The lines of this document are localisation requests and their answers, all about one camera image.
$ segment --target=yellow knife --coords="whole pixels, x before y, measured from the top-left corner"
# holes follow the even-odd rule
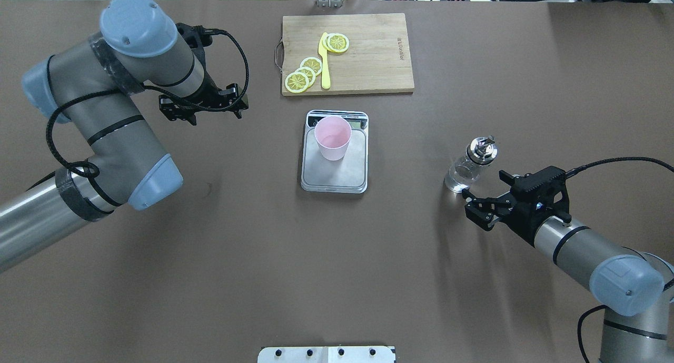
[[[328,36],[327,32],[323,32],[320,41],[318,41],[318,55],[323,60],[323,72],[321,72],[321,87],[323,89],[330,89],[330,70],[328,68],[328,51],[323,45],[323,41]]]

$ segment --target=metal bottle cap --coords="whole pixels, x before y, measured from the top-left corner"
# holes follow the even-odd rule
[[[479,165],[487,165],[496,159],[499,149],[493,136],[475,138],[468,146],[469,158]]]

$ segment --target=lemon slice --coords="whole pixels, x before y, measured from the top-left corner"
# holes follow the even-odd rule
[[[302,72],[293,72],[286,77],[286,89],[291,93],[304,92],[309,87],[309,78]]]
[[[321,59],[314,56],[309,56],[308,58],[302,60],[302,62],[299,63],[299,66],[300,68],[311,68],[316,75],[320,75],[321,71],[323,70],[323,63]]]
[[[309,86],[306,87],[307,89],[309,89],[309,88],[311,87],[311,85],[313,85],[313,83],[316,81],[316,73],[313,72],[313,69],[312,69],[312,68],[309,68],[309,67],[299,67],[299,68],[297,68],[295,71],[296,71],[296,72],[302,72],[302,73],[304,73],[304,74],[309,78]]]
[[[349,38],[344,34],[328,34],[325,47],[334,53],[344,53],[349,49]]]

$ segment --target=knife handle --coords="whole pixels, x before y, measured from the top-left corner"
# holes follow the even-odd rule
[[[321,72],[321,87],[323,89],[330,89],[332,83],[330,82],[330,68],[328,67],[328,54],[325,54],[325,58],[323,58],[322,60],[323,60],[323,71]]]

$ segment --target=robotic arm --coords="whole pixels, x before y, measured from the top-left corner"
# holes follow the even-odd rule
[[[61,161],[64,167],[51,178],[0,205],[0,272],[126,202],[147,209],[181,187],[178,168],[132,94],[161,91],[162,113],[193,125],[200,110],[233,111],[241,118],[248,109],[246,87],[221,90],[205,70],[203,47],[216,30],[176,27],[152,0],[113,0],[100,25],[86,42],[24,75],[29,101],[53,118],[51,125],[72,121],[94,155],[75,164]],[[143,85],[147,80],[157,86]],[[50,149],[60,156],[52,144]]]
[[[510,191],[477,198],[469,190],[465,214],[485,231],[499,221],[541,251],[608,306],[601,363],[674,363],[667,349],[674,267],[650,253],[620,247],[571,218],[568,175],[556,166],[524,176],[499,171]]]

